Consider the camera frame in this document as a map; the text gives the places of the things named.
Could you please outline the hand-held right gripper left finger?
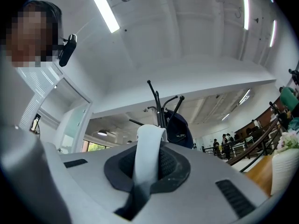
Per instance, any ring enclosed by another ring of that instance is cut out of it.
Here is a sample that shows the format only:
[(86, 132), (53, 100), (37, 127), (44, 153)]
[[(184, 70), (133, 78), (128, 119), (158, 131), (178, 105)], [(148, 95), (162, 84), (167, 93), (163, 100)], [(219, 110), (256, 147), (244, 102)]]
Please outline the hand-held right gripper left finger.
[(60, 154), (51, 143), (14, 127), (0, 129), (0, 169), (4, 179), (28, 214), (24, 223), (137, 224), (135, 198), (126, 163), (114, 160), (108, 173), (104, 165), (114, 155), (130, 155), (134, 144), (90, 153)]

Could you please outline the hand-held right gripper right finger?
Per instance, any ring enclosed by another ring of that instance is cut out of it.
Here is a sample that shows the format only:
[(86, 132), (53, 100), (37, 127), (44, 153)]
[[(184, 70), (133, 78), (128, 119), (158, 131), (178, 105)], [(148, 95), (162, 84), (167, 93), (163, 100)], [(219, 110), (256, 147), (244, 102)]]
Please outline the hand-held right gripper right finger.
[(134, 224), (257, 224), (267, 195), (249, 178), (212, 155), (174, 144), (164, 147), (190, 163), (175, 191), (152, 194)]

